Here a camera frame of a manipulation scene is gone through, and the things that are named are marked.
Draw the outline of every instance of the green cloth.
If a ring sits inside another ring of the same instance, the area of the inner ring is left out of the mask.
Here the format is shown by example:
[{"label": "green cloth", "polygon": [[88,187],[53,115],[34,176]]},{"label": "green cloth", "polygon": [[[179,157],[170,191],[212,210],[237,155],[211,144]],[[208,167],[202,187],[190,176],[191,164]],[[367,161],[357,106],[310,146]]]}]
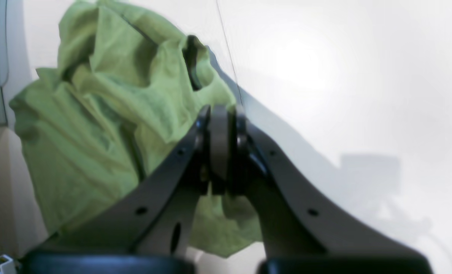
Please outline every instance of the green cloth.
[{"label": "green cloth", "polygon": [[[37,69],[40,79],[10,102],[50,234],[132,191],[205,104],[236,104],[207,48],[152,11],[76,2],[59,29],[57,68]],[[248,203],[204,196],[190,245],[227,257],[261,240],[258,223]]]}]

